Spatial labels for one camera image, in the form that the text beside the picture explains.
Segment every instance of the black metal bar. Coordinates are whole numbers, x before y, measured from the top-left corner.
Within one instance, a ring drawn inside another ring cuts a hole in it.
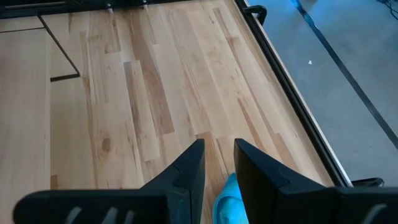
[[[89,0],[84,3],[77,4],[77,1],[63,1],[64,4],[54,5],[48,3],[48,0],[32,0],[36,4],[31,5],[15,5],[5,4],[0,0],[0,19],[9,19],[25,16],[43,16],[61,13],[73,13],[83,11],[95,11],[104,9],[126,9],[139,7],[148,4],[161,4],[178,1],[189,0]]]
[[[264,25],[267,16],[267,9],[264,6],[249,6],[244,8],[243,11],[246,13],[256,13],[260,24]]]
[[[80,74],[71,74],[71,75],[63,75],[60,77],[51,77],[50,82],[56,82],[56,81],[61,81],[61,80],[67,80],[71,78],[79,78]]]
[[[68,60],[68,62],[70,63],[70,65],[73,67],[73,69],[76,71],[76,74],[72,74],[72,75],[67,75],[66,77],[75,77],[77,75],[77,77],[80,77],[80,72],[77,69],[76,65],[72,62],[72,60],[70,59],[70,57],[67,55],[66,51],[63,49],[63,47],[61,46],[60,42],[58,42],[57,38],[55,38],[54,34],[52,33],[52,31],[50,30],[50,28],[48,27],[48,25],[45,23],[45,21],[43,20],[43,18],[41,16],[37,16],[40,20],[40,22],[43,24],[45,30],[50,34],[51,38],[54,40],[55,44],[58,46],[58,48],[61,50],[62,54],[65,56],[65,58]],[[57,81],[58,77],[55,77],[52,80],[50,79],[51,82],[53,81]]]
[[[266,56],[266,59],[268,60],[272,70],[274,71],[280,85],[285,91],[285,94],[289,99],[290,104],[293,106],[296,115],[300,119],[333,183],[335,185],[343,187],[351,186],[351,183],[349,183],[348,180],[345,178],[345,175],[340,169],[338,162],[333,157],[332,152],[330,152],[328,146],[322,138],[321,133],[319,132],[317,126],[309,115],[302,100],[300,99],[299,94],[296,92],[283,66],[280,64],[278,58],[272,50],[270,43],[268,43],[267,39],[265,38],[261,30],[262,27],[258,26],[257,21],[251,14],[245,12],[244,9],[246,9],[248,6],[246,5],[246,2],[244,0],[235,0],[235,3],[237,4],[239,10],[241,11],[241,14],[243,15],[250,30],[256,38],[262,52]]]
[[[23,5],[31,5],[31,4],[53,4],[55,2],[64,2],[63,0],[0,0],[0,4],[5,6],[23,6]]]

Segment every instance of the black line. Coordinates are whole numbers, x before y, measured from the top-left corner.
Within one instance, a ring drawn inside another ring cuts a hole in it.
[[[80,74],[63,75],[60,77],[50,78],[50,82],[56,82],[56,81],[67,80],[67,79],[78,78],[78,77],[80,77]]]
[[[26,17],[26,16],[37,16],[37,15],[52,15],[61,13],[73,13],[73,12],[84,12],[84,11],[95,11],[95,10],[107,10],[109,6],[107,2],[111,3],[112,9],[126,9],[132,7],[139,7],[148,4],[163,4],[168,2],[179,2],[179,1],[189,1],[189,0],[131,0],[131,1],[75,1],[82,2],[82,4],[51,4],[51,5],[35,5],[29,7],[12,7],[16,6],[11,4],[7,7],[0,7],[0,19],[10,19],[16,17]]]
[[[63,55],[67,58],[67,60],[69,61],[70,65],[73,67],[73,69],[75,69],[76,74],[78,76],[80,76],[80,72],[79,70],[76,68],[76,65],[72,62],[72,60],[70,59],[70,57],[67,55],[67,53],[65,52],[65,50],[62,48],[60,42],[58,42],[57,38],[55,38],[54,34],[51,32],[50,28],[48,27],[48,25],[44,22],[43,18],[38,15],[37,16],[39,18],[39,20],[42,22],[44,28],[47,30],[47,32],[50,34],[51,38],[55,41],[55,44],[59,47],[59,49],[61,50],[61,52],[63,53]]]
[[[44,27],[36,27],[36,28],[21,29],[21,30],[7,30],[7,31],[0,31],[0,34],[3,34],[3,33],[8,33],[8,32],[19,32],[19,31],[26,31],[26,30],[36,30],[36,29],[44,29]]]
[[[387,124],[387,122],[384,120],[384,118],[378,112],[376,107],[373,105],[371,100],[368,98],[368,96],[362,90],[362,88],[360,87],[358,82],[354,79],[352,74],[348,71],[347,67],[341,61],[339,56],[337,56],[336,52],[333,50],[333,48],[331,47],[329,42],[326,40],[325,36],[321,33],[321,31],[315,25],[315,23],[312,20],[312,18],[310,17],[310,15],[305,11],[305,9],[302,7],[302,5],[300,4],[300,2],[298,0],[291,0],[291,1],[292,1],[293,5],[297,8],[297,10],[301,13],[304,20],[307,22],[307,24],[311,27],[314,34],[318,37],[318,40],[322,43],[324,48],[328,51],[329,55],[332,57],[333,61],[337,65],[337,67],[340,69],[340,71],[346,77],[347,81],[353,87],[354,91],[359,96],[359,98],[362,100],[362,102],[365,104],[365,106],[367,107],[369,112],[372,114],[373,118],[380,125],[380,127],[385,132],[385,134],[390,139],[390,141],[393,143],[393,145],[396,147],[396,149],[398,149],[398,138],[397,138],[396,134],[393,132],[393,130],[390,128],[390,126]]]
[[[272,71],[275,73],[275,76],[277,77],[297,117],[303,125],[305,132],[308,134],[308,137],[310,138],[315,150],[322,160],[325,169],[328,171],[333,183],[337,186],[351,186],[351,183],[349,183],[349,180],[345,178],[343,171],[340,169],[338,163],[333,157],[332,152],[329,150],[326,142],[323,140],[322,135],[312,120],[312,117],[309,115],[299,94],[296,92],[289,76],[286,74],[284,68],[276,57],[270,43],[268,43],[268,40],[265,38],[264,33],[262,32],[262,27],[258,26],[252,14],[246,14],[243,11],[244,8],[247,7],[244,0],[235,0],[235,3],[238,5],[238,8],[247,22],[251,32],[253,33],[254,38],[256,38],[262,53],[268,60]]]

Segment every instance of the black metal frame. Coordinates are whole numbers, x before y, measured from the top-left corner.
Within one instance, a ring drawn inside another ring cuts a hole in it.
[[[187,0],[0,0],[0,19],[139,7]]]
[[[333,183],[337,186],[351,187],[351,183],[345,178],[343,171],[340,169],[338,162],[335,160],[332,152],[330,152],[326,142],[323,140],[321,133],[305,108],[299,94],[290,81],[289,76],[286,74],[270,43],[264,36],[264,33],[261,30],[262,27],[259,27],[256,19],[253,17],[253,12],[247,10],[248,6],[246,5],[245,0],[235,0],[235,3],[238,5],[244,20],[247,22],[251,32],[253,33],[253,36],[256,38],[257,43],[266,56],[271,69],[274,71],[275,76],[285,91],[290,104],[293,106],[296,115],[300,119],[305,131],[310,137],[311,142],[317,150],[317,153],[326,170],[328,171]]]
[[[36,2],[36,3],[34,5],[32,4],[16,5],[15,1],[13,0],[0,0],[0,19],[12,18],[12,17],[24,17],[24,16],[38,16],[40,18],[41,15],[48,15],[48,14],[94,11],[94,10],[109,9],[109,8],[117,9],[117,8],[137,7],[137,6],[144,6],[147,4],[160,4],[160,3],[185,1],[185,0],[64,0],[60,1],[58,4],[49,3],[49,1],[51,0],[23,0],[23,1]],[[292,82],[290,81],[289,76],[286,74],[283,66],[280,64],[279,59],[275,55],[270,43],[265,38],[264,33],[261,30],[262,27],[258,26],[257,20],[252,15],[253,13],[257,14],[258,21],[261,24],[263,24],[267,14],[265,7],[264,6],[248,7],[246,5],[245,0],[235,0],[235,3],[238,6],[245,21],[247,22],[251,32],[253,33],[253,36],[257,40],[257,43],[259,44],[266,59],[268,60],[280,85],[285,91],[285,94],[287,95],[290,104],[293,106],[294,111],[296,112],[308,136],[310,137],[311,142],[314,145],[315,149],[317,150],[317,153],[320,156],[320,159],[322,160],[323,164],[325,165],[332,181],[334,182],[335,185],[350,187],[351,183],[346,179],[343,171],[340,169],[338,165],[338,162],[335,160],[332,152],[330,152],[326,142],[323,140],[321,133],[319,132],[317,126],[312,120],[312,117],[310,116],[306,107],[304,106],[299,94],[296,92],[296,89],[294,88]]]

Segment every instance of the hardwood floorboard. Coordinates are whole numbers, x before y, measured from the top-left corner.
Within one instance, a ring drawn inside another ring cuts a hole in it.
[[[46,81],[30,76],[28,80],[34,85],[28,85],[19,76],[15,77],[18,82],[7,75],[0,77],[8,83],[0,84],[0,91],[8,94],[0,98],[0,103],[7,105],[1,113],[2,122],[3,118],[12,119],[12,123],[7,120],[10,125],[20,125],[19,113],[25,110],[22,102],[26,99],[17,97],[13,103],[7,97],[20,96],[22,92],[32,98],[27,105],[34,104],[26,110],[37,109],[23,119],[40,123],[43,131],[51,119],[51,141],[48,135],[43,134],[45,139],[38,136],[34,149],[40,153],[23,166],[36,164],[48,171],[28,184],[29,190],[16,190],[13,200],[30,190],[50,187],[139,188],[162,172],[196,138],[206,140],[202,223],[211,223],[215,197],[234,172],[234,138],[244,138],[301,174],[332,185],[234,2],[186,1],[150,5],[147,9],[43,18],[81,77],[51,83],[51,100],[46,95],[50,92]],[[47,36],[43,30],[29,32],[37,37]],[[27,41],[28,35],[18,38],[13,41]],[[50,51],[42,58],[29,58],[43,64],[48,77],[54,71],[70,69],[67,61],[52,62],[59,52],[51,51],[50,42],[33,40],[38,43],[37,48],[44,44]],[[32,56],[34,50],[15,53],[13,58]],[[16,69],[3,58],[1,63],[9,65],[0,70]],[[23,86],[21,92],[8,87],[20,85],[19,82]],[[32,94],[39,90],[39,95]],[[46,105],[51,105],[51,117],[45,116]],[[7,130],[0,131],[3,137],[9,136]],[[21,142],[10,142],[0,153],[21,157],[24,162],[24,156],[13,155],[17,151],[10,150],[23,148]],[[48,162],[41,156],[47,155],[46,150],[51,153]],[[10,174],[14,172],[15,176],[29,178],[35,172],[13,171],[13,164],[2,159],[0,165],[7,167],[6,171],[0,170],[1,186],[13,184]],[[10,209],[9,202],[1,201],[6,207],[1,207],[0,212]]]
[[[44,29],[0,34],[0,223],[50,188],[50,77]]]

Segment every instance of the light wood plank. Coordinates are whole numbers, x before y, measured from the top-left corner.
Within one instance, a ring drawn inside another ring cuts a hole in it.
[[[98,188],[138,188],[143,184],[126,79],[119,55],[104,54],[100,40],[88,38],[90,126]]]
[[[141,61],[142,73],[148,89],[150,109],[158,135],[174,132],[169,106],[157,68],[152,45],[155,44],[152,26],[146,11],[131,11],[131,43],[136,60]]]
[[[44,27],[37,16],[0,19],[0,32]]]
[[[194,127],[197,128],[198,126],[194,126],[191,122],[196,121],[195,124],[205,124],[204,126],[201,126],[201,131],[204,129],[210,131],[210,127],[206,126],[206,119],[200,120],[192,119],[190,117],[184,101],[180,82],[176,82],[181,76],[184,76],[182,64],[179,63],[179,58],[176,59],[170,56],[169,50],[174,50],[174,52],[176,51],[168,46],[172,45],[166,43],[162,45],[154,45],[154,54],[157,66],[159,70],[162,71],[160,73],[160,78],[162,79],[164,86],[174,130],[182,147],[186,148],[195,140],[194,132],[196,133],[198,131],[197,129],[194,130]]]
[[[50,188],[50,78],[45,30],[0,34],[0,223]]]
[[[190,13],[190,21],[232,130],[247,142],[255,144],[237,101],[237,98],[250,95],[250,91],[219,25],[213,23],[211,17],[213,12],[203,9]]]
[[[156,136],[155,124],[150,112],[140,61],[125,62],[124,72],[129,91],[134,129],[142,160],[147,162],[151,159],[159,159],[159,138]]]
[[[51,189],[93,189],[86,91],[81,78],[51,83]]]

